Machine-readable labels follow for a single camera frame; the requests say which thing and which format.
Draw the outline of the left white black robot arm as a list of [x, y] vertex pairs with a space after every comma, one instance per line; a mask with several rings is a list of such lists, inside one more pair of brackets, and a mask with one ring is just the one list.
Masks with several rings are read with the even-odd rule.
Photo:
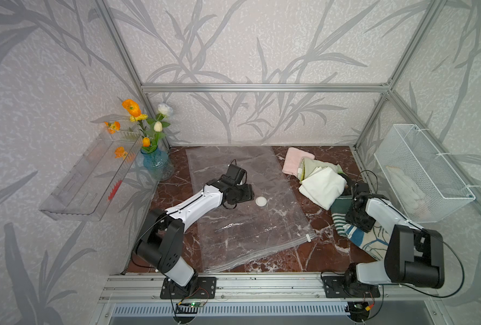
[[183, 291], [194, 291], [198, 272], [182, 257], [184, 235], [195, 222], [218, 207], [234, 209], [254, 199], [250, 184], [228, 185], [214, 180], [189, 199], [166, 210], [154, 210], [155, 220], [138, 237], [132, 253], [157, 269]]

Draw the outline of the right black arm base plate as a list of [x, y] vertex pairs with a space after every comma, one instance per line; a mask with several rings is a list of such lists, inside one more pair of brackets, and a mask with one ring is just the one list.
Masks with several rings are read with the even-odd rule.
[[340, 299], [376, 299], [381, 297], [378, 286], [363, 284], [358, 280], [347, 279], [341, 274], [320, 275], [326, 298]]

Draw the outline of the clear plastic vacuum bag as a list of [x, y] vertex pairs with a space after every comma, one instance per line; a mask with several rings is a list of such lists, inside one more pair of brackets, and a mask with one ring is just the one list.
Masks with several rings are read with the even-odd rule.
[[225, 204], [198, 220], [205, 272], [227, 271], [315, 238], [270, 147], [200, 147], [188, 149], [186, 154], [194, 191], [236, 163], [246, 170], [254, 196], [266, 199], [263, 207], [254, 200]]

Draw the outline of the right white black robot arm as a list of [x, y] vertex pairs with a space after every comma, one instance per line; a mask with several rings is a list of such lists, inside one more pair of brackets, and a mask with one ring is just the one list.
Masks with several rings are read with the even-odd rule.
[[344, 274], [347, 285], [443, 286], [444, 241], [439, 232], [417, 225], [382, 195], [356, 196], [347, 216], [358, 228], [378, 223], [389, 234], [385, 257], [372, 263], [351, 264]]

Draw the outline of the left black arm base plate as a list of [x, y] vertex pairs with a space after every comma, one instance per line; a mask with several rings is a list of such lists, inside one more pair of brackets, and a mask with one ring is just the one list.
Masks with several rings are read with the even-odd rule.
[[186, 286], [180, 286], [169, 278], [163, 281], [160, 299], [213, 299], [216, 295], [217, 278], [197, 276], [190, 280]]

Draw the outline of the blue patterned towel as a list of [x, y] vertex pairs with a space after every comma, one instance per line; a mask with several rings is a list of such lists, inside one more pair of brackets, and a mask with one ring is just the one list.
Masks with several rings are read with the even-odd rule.
[[343, 230], [350, 241], [365, 251], [377, 261], [385, 259], [388, 250], [390, 234], [376, 222], [369, 232], [347, 223]]

